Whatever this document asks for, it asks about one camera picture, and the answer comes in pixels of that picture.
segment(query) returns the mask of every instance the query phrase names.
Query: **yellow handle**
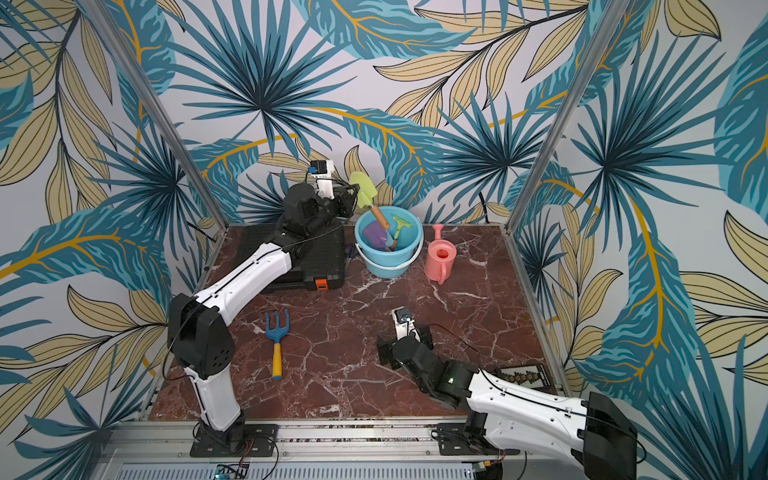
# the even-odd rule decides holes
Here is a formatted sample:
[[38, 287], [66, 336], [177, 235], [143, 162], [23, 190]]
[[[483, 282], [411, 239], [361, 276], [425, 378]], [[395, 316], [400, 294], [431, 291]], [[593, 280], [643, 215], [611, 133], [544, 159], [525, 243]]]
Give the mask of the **yellow handle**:
[[275, 343], [275, 352], [272, 354], [272, 378], [283, 378], [283, 356], [280, 355], [280, 344]]

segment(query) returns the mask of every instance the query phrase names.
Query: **wall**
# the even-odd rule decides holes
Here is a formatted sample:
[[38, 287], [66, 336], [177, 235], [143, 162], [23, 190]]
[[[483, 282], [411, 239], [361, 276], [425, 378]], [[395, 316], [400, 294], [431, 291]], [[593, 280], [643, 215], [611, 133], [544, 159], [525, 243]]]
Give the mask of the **wall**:
[[[116, 5], [161, 93], [164, 13]], [[73, 0], [0, 2], [0, 55], [0, 463], [80, 478], [144, 401], [217, 232]]]
[[516, 242], [571, 388], [637, 423], [640, 477], [766, 478], [768, 5], [631, 9]]
[[505, 221], [605, 4], [179, 0], [162, 101], [234, 223], [274, 220], [313, 158], [427, 221], [481, 195]]

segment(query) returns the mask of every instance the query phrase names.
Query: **metal base plate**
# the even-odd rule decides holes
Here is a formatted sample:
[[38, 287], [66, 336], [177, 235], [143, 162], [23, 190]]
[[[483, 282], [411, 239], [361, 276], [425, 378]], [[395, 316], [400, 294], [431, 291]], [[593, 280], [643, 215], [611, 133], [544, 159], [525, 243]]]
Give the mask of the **metal base plate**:
[[[271, 457], [275, 449], [274, 440], [277, 435], [277, 425], [273, 424], [246, 424], [243, 430], [245, 439], [253, 439], [253, 447], [247, 458]], [[218, 458], [243, 456], [243, 450], [232, 452], [225, 443], [205, 433], [205, 429], [198, 429], [190, 449], [192, 458]]]
[[[440, 444], [440, 455], [477, 455], [469, 448], [467, 439], [462, 436], [464, 432], [463, 423], [438, 423], [432, 430], [432, 437]], [[496, 453], [498, 450], [484, 452], [486, 455]]]

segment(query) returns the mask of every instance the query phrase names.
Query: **black cable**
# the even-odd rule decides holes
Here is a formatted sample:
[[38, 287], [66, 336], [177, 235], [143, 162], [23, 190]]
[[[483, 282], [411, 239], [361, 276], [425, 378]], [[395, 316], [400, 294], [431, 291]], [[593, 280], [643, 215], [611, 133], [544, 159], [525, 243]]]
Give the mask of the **black cable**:
[[280, 247], [280, 248], [276, 248], [276, 249], [274, 249], [274, 250], [270, 250], [270, 251], [268, 251], [268, 252], [266, 252], [266, 253], [262, 254], [262, 255], [261, 255], [259, 258], [255, 259], [255, 260], [254, 260], [254, 262], [258, 262], [259, 260], [263, 259], [264, 257], [266, 257], [267, 255], [269, 255], [270, 253], [275, 253], [275, 252], [277, 252], [277, 251], [280, 251], [280, 250], [282, 250], [282, 249], [285, 249], [285, 248], [289, 248], [289, 247], [295, 247], [296, 245], [299, 245], [300, 243], [305, 243], [305, 242], [309, 242], [309, 241], [311, 241], [311, 240], [316, 240], [316, 239], [318, 239], [318, 238], [320, 238], [320, 237], [323, 237], [323, 236], [325, 236], [325, 235], [327, 235], [327, 234], [329, 234], [329, 233], [332, 233], [332, 232], [335, 232], [335, 231], [337, 231], [339, 228], [343, 228], [343, 227], [346, 227], [346, 222], [347, 222], [347, 221], [349, 221], [349, 219], [353, 217], [353, 215], [355, 214], [355, 209], [356, 209], [356, 208], [357, 208], [357, 197], [355, 197], [355, 204], [352, 206], [352, 211], [350, 212], [350, 215], [349, 215], [349, 216], [346, 218], [346, 220], [345, 220], [344, 222], [342, 222], [342, 223], [341, 223], [339, 226], [337, 226], [337, 227], [334, 227], [334, 228], [332, 228], [331, 230], [328, 230], [328, 231], [326, 231], [326, 232], [324, 232], [324, 233], [321, 233], [320, 235], [316, 235], [316, 236], [314, 236], [314, 237], [310, 237], [310, 238], [307, 238], [307, 239], [305, 239], [305, 240], [301, 240], [301, 241], [298, 241], [298, 242], [295, 242], [295, 243], [290, 243], [290, 244], [288, 244], [288, 245], [286, 245], [286, 246], [284, 246], [284, 247]]
[[[347, 217], [346, 221], [342, 222], [338, 227], [332, 228], [331, 230], [328, 230], [328, 231], [326, 231], [324, 233], [321, 233], [320, 235], [316, 235], [314, 237], [310, 237], [310, 238], [307, 238], [305, 240], [301, 240], [301, 241], [298, 241], [298, 242], [295, 242], [295, 243], [291, 243], [291, 244], [286, 245], [284, 247], [280, 247], [280, 248], [276, 248], [274, 250], [270, 250], [270, 251], [262, 254], [259, 258], [255, 259], [254, 262], [258, 262], [259, 260], [263, 259], [264, 257], [269, 255], [270, 253], [275, 253], [275, 252], [277, 252], [279, 250], [282, 250], [284, 248], [295, 247], [296, 245], [299, 245], [300, 243], [305, 243], [305, 242], [309, 242], [311, 240], [316, 240], [316, 239], [318, 239], [320, 237], [323, 237], [323, 236], [325, 236], [325, 235], [327, 235], [329, 233], [335, 232], [339, 228], [345, 227], [346, 226], [346, 222], [349, 221], [349, 219], [352, 218], [352, 216], [354, 215], [355, 208], [357, 208], [357, 197], [355, 197], [355, 204], [352, 207], [352, 215]], [[185, 379], [187, 377], [188, 378], [193, 378], [191, 375], [182, 375], [182, 376], [178, 376], [178, 377], [173, 378], [173, 379], [169, 379], [169, 378], [167, 378], [165, 376], [165, 363], [168, 361], [168, 356], [170, 355], [171, 350], [174, 348], [174, 343], [179, 338], [179, 335], [181, 334], [181, 330], [184, 329], [184, 326], [187, 325], [187, 322], [190, 320], [190, 318], [191, 317], [187, 317], [187, 319], [184, 320], [184, 322], [181, 324], [181, 327], [179, 328], [179, 331], [176, 332], [176, 336], [174, 336], [174, 338], [170, 341], [170, 345], [168, 346], [168, 351], [165, 353], [165, 357], [163, 358], [163, 363], [161, 364], [161, 373], [163, 375], [163, 380], [164, 381], [173, 382], [175, 380], [181, 380], [181, 379]]]
[[269, 473], [267, 473], [261, 478], [261, 480], [266, 480], [275, 472], [275, 468], [277, 468], [277, 463], [280, 461], [280, 449], [277, 448], [277, 443], [274, 440], [272, 440], [270, 437], [256, 437], [256, 438], [267, 439], [272, 443], [272, 445], [275, 445], [275, 452], [277, 452], [277, 457], [275, 458], [275, 465], [272, 465], [272, 469], [269, 471]]
[[525, 453], [525, 462], [523, 463], [523, 471], [520, 472], [520, 475], [518, 476], [518, 480], [523, 478], [523, 475], [525, 475], [525, 469], [528, 467], [528, 452], [525, 450], [523, 450], [523, 452]]
[[[472, 346], [469, 343], [467, 343], [466, 341], [464, 341], [464, 339], [462, 337], [456, 335], [450, 329], [445, 328], [444, 326], [440, 325], [439, 323], [430, 323], [427, 326], [439, 326], [440, 328], [442, 328], [446, 332], [448, 332], [451, 335], [453, 335], [458, 341], [460, 341], [461, 343], [464, 343], [467, 347], [469, 347], [470, 349], [474, 350], [475, 353], [478, 354], [478, 363], [480, 363], [480, 357], [481, 357], [480, 352], [474, 346]], [[622, 429], [620, 426], [614, 425], [613, 423], [610, 423], [610, 422], [606, 422], [603, 419], [599, 419], [597, 417], [593, 417], [592, 415], [587, 415], [587, 414], [578, 413], [578, 412], [568, 412], [566, 410], [559, 409], [558, 407], [551, 406], [551, 405], [548, 405], [546, 403], [537, 402], [536, 400], [526, 399], [523, 396], [515, 395], [514, 393], [509, 392], [507, 390], [504, 390], [500, 386], [498, 386], [498, 385], [494, 384], [493, 382], [491, 382], [491, 380], [485, 374], [485, 370], [483, 370], [483, 369], [479, 369], [479, 370], [480, 370], [480, 373], [485, 378], [486, 382], [488, 382], [492, 387], [494, 387], [495, 389], [499, 390], [500, 392], [502, 392], [505, 395], [509, 395], [509, 396], [515, 397], [516, 399], [525, 400], [526, 402], [534, 403], [534, 404], [539, 405], [539, 406], [544, 406], [544, 407], [547, 407], [548, 409], [553, 409], [556, 412], [566, 412], [566, 413], [568, 413], [570, 415], [576, 415], [576, 416], [584, 417], [586, 419], [593, 419], [596, 422], [601, 422], [601, 423], [604, 423], [605, 425], [609, 425], [609, 426], [613, 427], [614, 429], [618, 430], [619, 432], [624, 433], [625, 435], [632, 436], [632, 434], [630, 432], [628, 432], [627, 430]], [[643, 457], [640, 460], [637, 461], [637, 464], [640, 464], [640, 463], [645, 462], [646, 457], [648, 457], [648, 450], [645, 449], [645, 445], [643, 445], [643, 443], [637, 437], [635, 437], [635, 442], [643, 449]]]
[[488, 208], [485, 206], [485, 197], [482, 196], [482, 192], [480, 192], [480, 204], [482, 205], [482, 213], [485, 216], [485, 222], [491, 223], [488, 221]]
[[169, 379], [169, 378], [167, 378], [165, 376], [165, 363], [168, 361], [168, 356], [170, 355], [170, 351], [171, 351], [171, 349], [174, 348], [174, 343], [176, 343], [176, 340], [179, 338], [179, 335], [181, 334], [181, 330], [184, 329], [184, 327], [187, 325], [187, 322], [190, 321], [190, 318], [192, 318], [192, 317], [191, 316], [187, 317], [187, 319], [184, 320], [181, 323], [181, 326], [179, 327], [179, 331], [176, 332], [176, 335], [174, 336], [174, 339], [172, 339], [170, 341], [170, 345], [168, 346], [168, 351], [165, 353], [165, 357], [163, 357], [163, 362], [160, 364], [160, 373], [163, 376], [163, 381], [164, 382], [173, 382], [175, 380], [181, 380], [181, 379], [185, 379], [187, 377], [192, 378], [192, 375], [187, 375], [187, 374], [184, 374], [182, 376], [178, 376], [178, 377], [173, 378], [173, 379]]

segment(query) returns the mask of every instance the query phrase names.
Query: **bucket handle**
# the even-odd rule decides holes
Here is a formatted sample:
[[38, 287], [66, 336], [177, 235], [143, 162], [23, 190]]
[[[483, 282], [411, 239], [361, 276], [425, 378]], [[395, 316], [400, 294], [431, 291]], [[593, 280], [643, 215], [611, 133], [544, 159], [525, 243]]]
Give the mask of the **bucket handle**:
[[411, 257], [410, 260], [406, 260], [405, 262], [400, 263], [397, 266], [381, 266], [378, 263], [366, 257], [366, 255], [362, 252], [362, 249], [360, 248], [360, 244], [355, 242], [355, 247], [357, 247], [357, 252], [360, 254], [362, 259], [370, 263], [371, 265], [375, 266], [376, 268], [380, 268], [382, 270], [400, 270], [404, 266], [410, 265], [411, 263], [413, 263], [413, 260], [416, 260], [419, 257], [419, 254], [422, 252], [423, 246], [424, 246], [424, 236], [422, 235], [422, 239], [421, 241], [419, 241], [419, 248], [416, 249], [416, 253], [413, 254], [413, 257]]

